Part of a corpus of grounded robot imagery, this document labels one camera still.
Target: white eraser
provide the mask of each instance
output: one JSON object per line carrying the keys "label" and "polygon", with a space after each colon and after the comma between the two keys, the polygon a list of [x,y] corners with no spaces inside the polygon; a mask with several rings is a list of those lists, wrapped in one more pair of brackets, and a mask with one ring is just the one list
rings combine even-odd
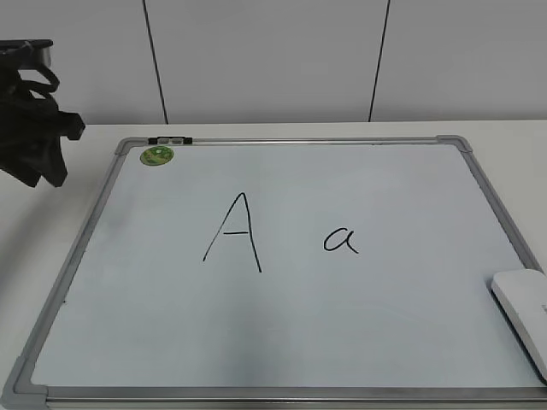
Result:
{"label": "white eraser", "polygon": [[494,275],[492,290],[547,380],[547,277],[532,269]]}

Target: white table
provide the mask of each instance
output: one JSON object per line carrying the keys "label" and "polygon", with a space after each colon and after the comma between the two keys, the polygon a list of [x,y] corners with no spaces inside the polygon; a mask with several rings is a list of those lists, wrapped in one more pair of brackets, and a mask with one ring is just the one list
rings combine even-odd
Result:
{"label": "white table", "polygon": [[80,142],[63,141],[69,175],[62,188],[41,182],[33,190],[0,175],[0,384],[29,336],[122,138],[462,135],[539,263],[547,267],[546,132],[547,121],[88,126]]}

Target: green sticker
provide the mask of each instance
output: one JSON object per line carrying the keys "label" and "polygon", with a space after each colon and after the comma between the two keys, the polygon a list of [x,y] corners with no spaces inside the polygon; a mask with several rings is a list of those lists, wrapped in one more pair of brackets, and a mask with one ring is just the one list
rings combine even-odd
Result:
{"label": "green sticker", "polygon": [[155,167],[157,165],[167,164],[174,157],[174,152],[169,147],[158,145],[157,147],[148,148],[140,155],[140,161],[148,166]]}

